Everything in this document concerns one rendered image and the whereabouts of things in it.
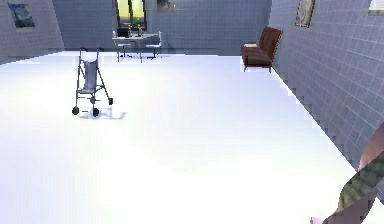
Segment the grey green framed picture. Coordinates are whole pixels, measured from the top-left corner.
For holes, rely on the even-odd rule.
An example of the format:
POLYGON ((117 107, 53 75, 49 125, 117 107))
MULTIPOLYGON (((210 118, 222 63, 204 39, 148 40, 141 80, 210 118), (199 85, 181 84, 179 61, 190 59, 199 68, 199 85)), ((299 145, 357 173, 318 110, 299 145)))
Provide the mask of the grey green framed picture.
POLYGON ((159 12, 174 12, 176 0, 156 0, 159 12))

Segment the tan framed picture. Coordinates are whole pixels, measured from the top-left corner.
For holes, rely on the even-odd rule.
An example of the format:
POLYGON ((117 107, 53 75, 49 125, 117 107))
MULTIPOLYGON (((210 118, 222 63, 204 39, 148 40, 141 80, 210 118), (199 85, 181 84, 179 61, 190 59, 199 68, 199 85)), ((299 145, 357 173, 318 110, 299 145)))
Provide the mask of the tan framed picture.
POLYGON ((299 27, 310 27, 311 17, 315 6, 315 0, 299 0, 295 25, 299 27))

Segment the brown sofa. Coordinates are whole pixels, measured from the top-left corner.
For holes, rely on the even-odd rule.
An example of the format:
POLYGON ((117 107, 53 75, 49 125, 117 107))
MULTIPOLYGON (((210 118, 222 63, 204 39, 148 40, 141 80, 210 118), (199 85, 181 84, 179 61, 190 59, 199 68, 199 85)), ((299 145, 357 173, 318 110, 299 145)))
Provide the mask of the brown sofa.
POLYGON ((244 69, 261 67, 271 71, 282 34, 282 30, 266 26, 258 44, 244 44, 240 51, 244 69))

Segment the white framed picture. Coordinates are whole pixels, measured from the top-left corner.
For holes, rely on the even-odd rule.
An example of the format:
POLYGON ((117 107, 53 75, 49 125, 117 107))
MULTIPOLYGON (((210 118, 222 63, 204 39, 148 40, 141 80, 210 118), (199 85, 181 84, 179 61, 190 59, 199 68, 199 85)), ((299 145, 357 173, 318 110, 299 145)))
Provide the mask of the white framed picture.
POLYGON ((370 0, 368 14, 384 16, 384 0, 370 0))

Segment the grey wheeled stroller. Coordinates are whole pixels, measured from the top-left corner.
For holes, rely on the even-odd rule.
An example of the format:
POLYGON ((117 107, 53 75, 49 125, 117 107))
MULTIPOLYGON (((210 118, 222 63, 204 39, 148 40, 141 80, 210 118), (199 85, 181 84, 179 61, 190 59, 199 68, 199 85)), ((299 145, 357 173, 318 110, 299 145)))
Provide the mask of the grey wheeled stroller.
POLYGON ((96 93, 100 90, 105 92, 109 105, 114 103, 114 99, 109 96, 104 79, 100 73, 99 53, 101 51, 103 51, 103 48, 98 48, 96 50, 96 58, 93 61, 89 61, 83 58, 83 53, 87 52, 87 49, 84 47, 79 49, 75 106, 72 108, 73 115, 77 115, 80 112, 78 100, 88 96, 88 100, 92 104, 92 115, 97 117, 99 115, 99 109, 95 107, 95 104, 98 101, 96 93))

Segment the green house plant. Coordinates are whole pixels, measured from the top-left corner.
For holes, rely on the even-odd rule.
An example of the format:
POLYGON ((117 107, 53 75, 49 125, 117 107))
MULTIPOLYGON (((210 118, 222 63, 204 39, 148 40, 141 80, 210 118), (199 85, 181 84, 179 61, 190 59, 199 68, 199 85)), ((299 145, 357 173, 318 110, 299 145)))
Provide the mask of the green house plant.
POLYGON ((137 28, 137 36, 141 37, 143 34, 142 26, 141 26, 141 21, 140 20, 133 20, 131 22, 131 26, 137 28))

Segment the grey dining table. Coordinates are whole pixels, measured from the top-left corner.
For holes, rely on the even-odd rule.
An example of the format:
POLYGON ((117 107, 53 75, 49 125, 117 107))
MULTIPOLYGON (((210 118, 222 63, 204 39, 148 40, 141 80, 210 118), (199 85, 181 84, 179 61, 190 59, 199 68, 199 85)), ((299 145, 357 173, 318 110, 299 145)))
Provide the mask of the grey dining table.
POLYGON ((141 37, 138 37, 136 35, 129 36, 128 38, 125 37, 118 37, 117 42, 120 43, 130 43, 130 46, 135 43, 138 47, 138 55, 140 58, 140 62, 143 62, 142 58, 142 51, 141 51, 141 43, 149 38, 152 37, 159 37, 159 34, 142 34, 141 37))

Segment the dark framed window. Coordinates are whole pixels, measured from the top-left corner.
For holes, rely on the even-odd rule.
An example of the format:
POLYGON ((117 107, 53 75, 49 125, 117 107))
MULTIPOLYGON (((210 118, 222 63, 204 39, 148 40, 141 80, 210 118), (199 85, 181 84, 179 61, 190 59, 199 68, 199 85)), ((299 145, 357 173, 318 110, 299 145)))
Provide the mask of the dark framed window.
POLYGON ((145 0, 114 0, 118 29, 131 26, 133 20, 140 20, 142 30, 147 30, 145 0))

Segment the blue night sky painting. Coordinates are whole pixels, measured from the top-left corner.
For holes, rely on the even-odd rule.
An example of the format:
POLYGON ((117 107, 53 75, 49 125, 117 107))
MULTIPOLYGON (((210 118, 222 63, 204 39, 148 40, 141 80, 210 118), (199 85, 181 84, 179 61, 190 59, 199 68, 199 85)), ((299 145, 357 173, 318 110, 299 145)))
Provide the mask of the blue night sky painting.
POLYGON ((35 23, 28 4, 8 3, 16 28, 34 27, 35 23))

